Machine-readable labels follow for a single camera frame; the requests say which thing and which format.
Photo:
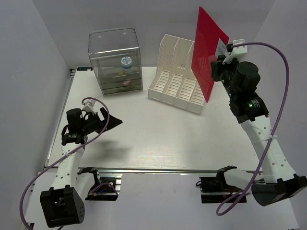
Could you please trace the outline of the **pink stapler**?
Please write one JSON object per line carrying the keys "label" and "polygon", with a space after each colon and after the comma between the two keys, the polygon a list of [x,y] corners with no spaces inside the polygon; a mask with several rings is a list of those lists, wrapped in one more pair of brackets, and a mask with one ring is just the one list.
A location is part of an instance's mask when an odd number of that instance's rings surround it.
{"label": "pink stapler", "polygon": [[126,80],[123,82],[123,85],[128,86],[128,85],[131,85],[132,83],[133,83],[133,80]]}

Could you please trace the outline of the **red plastic folder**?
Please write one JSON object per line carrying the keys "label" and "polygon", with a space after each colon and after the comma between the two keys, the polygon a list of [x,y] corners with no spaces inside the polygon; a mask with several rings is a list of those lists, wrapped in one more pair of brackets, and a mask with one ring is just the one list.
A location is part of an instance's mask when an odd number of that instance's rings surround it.
{"label": "red plastic folder", "polygon": [[206,102],[210,100],[214,81],[211,62],[225,52],[229,37],[203,7],[199,7],[191,69]]}

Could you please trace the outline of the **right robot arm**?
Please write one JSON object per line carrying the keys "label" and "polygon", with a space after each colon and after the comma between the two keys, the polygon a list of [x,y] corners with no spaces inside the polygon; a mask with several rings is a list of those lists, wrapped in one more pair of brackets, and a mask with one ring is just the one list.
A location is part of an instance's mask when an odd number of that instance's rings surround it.
{"label": "right robot arm", "polygon": [[258,67],[237,58],[224,63],[219,55],[211,62],[212,79],[224,86],[231,112],[246,132],[262,168],[262,178],[251,185],[251,193],[261,206],[291,198],[306,188],[307,178],[297,175],[286,160],[272,132],[269,111],[255,92],[260,81]]}

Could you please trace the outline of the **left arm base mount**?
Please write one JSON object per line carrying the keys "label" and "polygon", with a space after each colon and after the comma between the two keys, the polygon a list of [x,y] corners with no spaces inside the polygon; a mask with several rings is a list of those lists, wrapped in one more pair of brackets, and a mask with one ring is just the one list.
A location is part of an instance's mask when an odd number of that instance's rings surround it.
{"label": "left arm base mount", "polygon": [[94,174],[94,185],[91,187],[90,191],[96,186],[100,185],[93,192],[89,193],[85,200],[87,201],[116,201],[120,192],[121,186],[121,174],[115,172],[108,172],[105,170],[99,171],[96,168],[86,168],[89,169],[90,173]]}

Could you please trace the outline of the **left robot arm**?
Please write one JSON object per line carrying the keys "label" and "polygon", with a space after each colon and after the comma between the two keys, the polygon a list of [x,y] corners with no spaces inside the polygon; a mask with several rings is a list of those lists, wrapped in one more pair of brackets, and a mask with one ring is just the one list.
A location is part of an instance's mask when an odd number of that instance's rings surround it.
{"label": "left robot arm", "polygon": [[89,134],[113,129],[122,121],[100,108],[101,120],[92,109],[70,109],[66,112],[68,124],[61,134],[62,156],[53,183],[41,192],[40,203],[47,226],[50,228],[80,224],[85,217],[84,201],[89,192],[101,187],[101,179],[95,167],[79,170],[84,154],[84,144]]}

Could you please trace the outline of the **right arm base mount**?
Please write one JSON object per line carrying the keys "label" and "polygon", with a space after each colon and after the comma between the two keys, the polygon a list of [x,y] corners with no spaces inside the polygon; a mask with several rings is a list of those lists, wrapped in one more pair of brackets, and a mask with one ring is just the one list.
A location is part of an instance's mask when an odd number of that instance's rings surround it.
{"label": "right arm base mount", "polygon": [[195,184],[201,191],[202,204],[220,204],[237,192],[242,192],[234,186],[222,185],[216,177],[200,177]]}

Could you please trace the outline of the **clear plastic drawer cabinet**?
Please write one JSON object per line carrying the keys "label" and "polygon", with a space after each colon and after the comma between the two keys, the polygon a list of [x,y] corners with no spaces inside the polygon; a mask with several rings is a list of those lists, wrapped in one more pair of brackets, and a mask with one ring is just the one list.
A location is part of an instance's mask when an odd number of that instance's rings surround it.
{"label": "clear plastic drawer cabinet", "polygon": [[[93,31],[88,42],[90,63],[104,96],[143,89],[141,51],[134,28]],[[121,59],[125,56],[132,58],[130,73],[125,73],[121,67]],[[127,80],[133,83],[124,86]]]}

